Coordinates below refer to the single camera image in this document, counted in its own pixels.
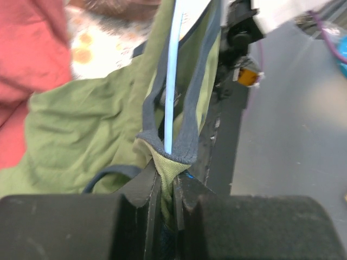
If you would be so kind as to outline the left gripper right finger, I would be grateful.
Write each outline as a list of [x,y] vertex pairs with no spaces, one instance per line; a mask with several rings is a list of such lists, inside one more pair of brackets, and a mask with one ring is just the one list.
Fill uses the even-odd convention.
[[183,172],[173,181],[177,259],[342,259],[326,210],[306,196],[220,198]]

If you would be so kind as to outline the blue wire hanger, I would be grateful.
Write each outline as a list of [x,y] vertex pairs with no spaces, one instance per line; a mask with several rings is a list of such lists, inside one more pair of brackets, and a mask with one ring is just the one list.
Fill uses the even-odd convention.
[[172,152],[176,71],[181,25],[184,14],[183,7],[184,1],[177,0],[173,11],[168,46],[164,119],[164,150],[167,154],[171,154]]

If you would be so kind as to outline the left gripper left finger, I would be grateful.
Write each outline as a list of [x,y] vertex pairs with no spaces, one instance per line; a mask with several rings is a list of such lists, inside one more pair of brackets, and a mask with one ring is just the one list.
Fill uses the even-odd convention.
[[110,194],[1,199],[1,259],[158,259],[160,175],[154,163]]

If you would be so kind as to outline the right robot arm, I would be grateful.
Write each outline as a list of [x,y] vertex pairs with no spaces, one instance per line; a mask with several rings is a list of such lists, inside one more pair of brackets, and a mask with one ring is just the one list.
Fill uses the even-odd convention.
[[249,49],[280,25],[314,10],[326,1],[221,1],[221,43],[214,91],[230,97],[233,84],[259,84],[262,67],[252,68]]

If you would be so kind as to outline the green tank top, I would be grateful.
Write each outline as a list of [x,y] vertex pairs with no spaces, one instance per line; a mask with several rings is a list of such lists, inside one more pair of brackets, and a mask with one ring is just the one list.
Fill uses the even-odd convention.
[[166,77],[173,1],[163,1],[144,52],[102,79],[77,80],[29,100],[27,150],[19,164],[1,170],[1,196],[78,193],[113,166],[95,192],[121,187],[153,160],[162,178],[163,219],[172,228],[172,181],[196,162],[198,137],[213,91],[220,47],[220,2],[212,1],[179,49],[180,94],[172,152],[158,136],[158,104]]

